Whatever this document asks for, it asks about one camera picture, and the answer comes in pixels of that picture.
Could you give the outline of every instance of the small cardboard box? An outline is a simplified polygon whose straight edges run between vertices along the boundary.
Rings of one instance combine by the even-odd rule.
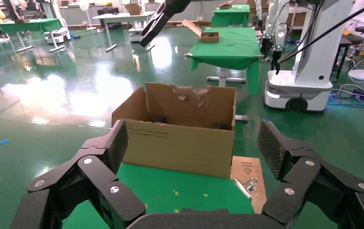
[[[231,5],[231,3],[233,2],[233,0],[232,1],[228,1],[228,2],[226,2],[226,3],[223,3],[223,4],[221,4],[220,5],[220,9],[230,9],[231,7],[233,7],[232,5]]]
[[[125,6],[127,12],[129,12],[129,15],[140,15],[140,14],[143,14],[142,8],[137,3],[126,4],[124,6]]]
[[[112,126],[121,119],[128,128],[124,163],[229,178],[235,88],[145,86],[112,113]]]
[[[19,20],[14,20],[15,24],[22,24],[22,23],[27,23],[30,22],[30,19],[19,19]]]
[[[217,43],[220,41],[219,32],[202,32],[202,30],[191,21],[184,19],[182,25],[196,33],[202,43]]]
[[[256,9],[255,0],[248,0],[247,4],[251,9]],[[269,0],[262,0],[262,10],[268,11],[269,9]]]
[[[294,17],[293,26],[303,26],[306,15],[307,15],[307,13],[296,13],[296,15]],[[293,20],[293,14],[289,13],[286,23],[291,25],[292,20]]]

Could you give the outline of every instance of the green table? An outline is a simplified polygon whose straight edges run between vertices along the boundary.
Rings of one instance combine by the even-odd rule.
[[[230,179],[128,164],[121,165],[117,176],[146,205],[147,213],[180,213],[182,208],[253,213],[251,200]],[[89,202],[77,206],[63,222],[64,229],[105,226]]]
[[[259,79],[259,55],[261,54],[255,30],[253,28],[208,28],[205,32],[219,32],[218,43],[196,44],[189,51],[192,59],[192,71],[200,63],[207,63],[220,67],[220,77],[207,77],[207,80],[218,81],[219,87],[225,87],[226,82],[246,83],[244,78],[229,78],[229,71],[247,70],[246,78]],[[247,121],[243,115],[236,115],[236,120]]]
[[[230,9],[216,9],[212,26],[240,25],[248,27],[249,5],[233,5]]]
[[[63,45],[57,47],[57,43],[54,39],[53,30],[58,30],[60,28],[62,28],[62,24],[59,21],[59,19],[57,18],[53,18],[53,19],[35,19],[35,20],[31,20],[29,22],[26,23],[15,23],[13,21],[9,21],[9,22],[4,22],[4,23],[0,23],[0,28],[4,33],[12,33],[12,32],[16,32],[19,41],[22,45],[21,49],[18,49],[16,52],[23,52],[26,50],[29,50],[31,48],[33,48],[33,46],[25,46],[25,44],[23,43],[23,40],[20,36],[21,31],[42,31],[42,32],[50,32],[50,36],[53,39],[53,44],[54,44],[54,49],[49,50],[49,52],[55,52],[57,50],[60,50],[62,48],[64,48]]]

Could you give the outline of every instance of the reflective floor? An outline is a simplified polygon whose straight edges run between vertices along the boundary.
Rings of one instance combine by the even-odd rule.
[[[150,52],[131,44],[127,30],[111,32],[118,47],[109,53],[106,34],[74,33],[81,39],[66,43],[66,50],[58,53],[49,53],[51,47],[38,33],[25,35],[25,42],[34,46],[27,52],[15,53],[19,41],[14,36],[12,44],[0,45],[0,141],[9,140],[0,145],[0,229],[9,227],[28,181],[70,159],[86,139],[106,134],[111,112],[144,82],[217,85],[206,77],[217,76],[219,68],[201,64],[191,72],[190,60],[184,60],[196,42],[188,29],[164,30]],[[287,62],[282,69],[292,65]],[[260,123],[269,120],[283,134],[308,141],[326,161],[364,178],[364,109],[329,105],[323,114],[265,109],[262,96],[269,69],[263,62],[259,78],[227,83],[237,88],[237,113],[250,118],[247,124],[236,124],[234,154],[262,158],[257,134]],[[341,75],[341,83],[348,81]],[[279,182],[261,161],[270,196]],[[88,215],[88,210],[81,214]],[[294,228],[336,227],[307,203]]]

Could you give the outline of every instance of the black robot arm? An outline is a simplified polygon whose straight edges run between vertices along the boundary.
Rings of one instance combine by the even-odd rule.
[[[306,142],[283,136],[271,122],[261,124],[258,146],[281,184],[262,214],[146,214],[115,175],[127,144],[126,123],[118,121],[109,134],[87,140],[70,161],[32,180],[11,229],[61,229],[62,220],[86,200],[110,229],[289,229],[307,201],[339,229],[364,229],[364,180],[328,164]]]
[[[168,20],[174,14],[183,12],[190,2],[191,0],[165,0],[161,3],[142,31],[144,38],[140,41],[140,45],[147,46],[161,32]]]

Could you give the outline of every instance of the blue object on floor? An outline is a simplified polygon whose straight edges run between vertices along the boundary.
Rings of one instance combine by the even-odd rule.
[[[10,141],[8,140],[8,138],[6,138],[6,139],[0,141],[0,145],[7,144],[8,142],[10,142]]]

